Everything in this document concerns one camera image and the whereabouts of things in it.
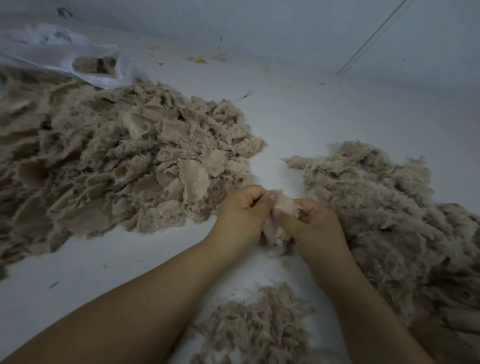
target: person's right hand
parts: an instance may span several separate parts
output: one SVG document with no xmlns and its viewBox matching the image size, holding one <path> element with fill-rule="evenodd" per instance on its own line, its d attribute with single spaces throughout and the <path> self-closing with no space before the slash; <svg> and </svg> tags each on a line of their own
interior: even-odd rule
<svg viewBox="0 0 480 364">
<path fill-rule="evenodd" d="M 274 222 L 296 242 L 301 258 L 322 288 L 344 282 L 360 273 L 336 213 L 309 199 L 295 199 L 300 219 L 274 209 Z"/>
</svg>

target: person's right arm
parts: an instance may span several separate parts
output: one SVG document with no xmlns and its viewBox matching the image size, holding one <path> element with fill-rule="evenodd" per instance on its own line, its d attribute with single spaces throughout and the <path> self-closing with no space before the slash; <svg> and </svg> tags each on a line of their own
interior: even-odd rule
<svg viewBox="0 0 480 364">
<path fill-rule="evenodd" d="M 335 212 L 307 199 L 301 221 L 273 211 L 297 244 L 318 286 L 332 302 L 354 364 L 434 364 L 364 277 L 348 249 Z"/>
</svg>

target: clear plastic bag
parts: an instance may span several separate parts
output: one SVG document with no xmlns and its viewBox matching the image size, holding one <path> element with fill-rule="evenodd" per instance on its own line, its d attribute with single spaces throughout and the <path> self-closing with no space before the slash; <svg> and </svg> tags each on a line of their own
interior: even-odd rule
<svg viewBox="0 0 480 364">
<path fill-rule="evenodd" d="M 84 57 L 115 58 L 115 74 L 76 71 L 75 60 Z M 131 85 L 135 77 L 146 79 L 133 58 L 117 46 L 95 46 L 87 37 L 53 24 L 38 24 L 35 29 L 27 25 L 23 30 L 1 32 L 0 65 L 68 73 L 101 88 Z"/>
</svg>

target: bare skin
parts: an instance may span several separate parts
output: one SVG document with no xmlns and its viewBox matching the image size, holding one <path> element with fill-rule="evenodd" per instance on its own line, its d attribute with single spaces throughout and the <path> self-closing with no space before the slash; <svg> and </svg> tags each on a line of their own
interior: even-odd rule
<svg viewBox="0 0 480 364">
<path fill-rule="evenodd" d="M 231 192 L 201 242 L 73 311 L 1 363 L 160 362 L 215 282 L 258 243 L 275 202 L 261 186 Z M 353 363 L 433 363 L 357 268 L 336 215 L 296 202 L 305 222 L 277 210 L 274 219 L 332 300 Z"/>
</svg>

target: white tabletop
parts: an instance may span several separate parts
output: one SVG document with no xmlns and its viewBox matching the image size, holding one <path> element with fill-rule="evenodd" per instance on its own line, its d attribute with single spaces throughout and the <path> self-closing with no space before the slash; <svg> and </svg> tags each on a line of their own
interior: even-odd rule
<svg viewBox="0 0 480 364">
<path fill-rule="evenodd" d="M 455 202 L 480 213 L 480 108 L 462 108 L 448 99 L 325 77 L 239 56 L 211 59 L 213 52 L 184 49 L 168 40 L 56 20 L 97 44 L 117 44 L 132 54 L 152 81 L 186 96 L 239 100 L 253 133 L 268 147 L 251 159 L 251 182 L 282 188 L 292 197 L 303 192 L 299 171 L 281 158 L 326 156 L 344 140 L 358 139 L 387 151 L 398 163 L 425 156 L 438 202 Z M 2 27 L 20 24 L 2 21 Z M 207 64 L 188 61 L 202 57 Z M 116 228 L 91 240 L 70 239 L 57 253 L 31 257 L 9 268 L 0 281 L 0 359 L 80 305 L 111 290 L 201 240 L 214 218 L 196 226 L 139 235 Z M 308 299 L 316 313 L 306 322 L 312 345 L 344 350 L 335 313 L 298 257 L 269 257 L 260 248 L 231 271 L 205 299 L 213 303 L 245 298 L 265 284 L 287 281 Z M 188 345 L 172 363 L 185 363 L 200 341 Z"/>
</svg>

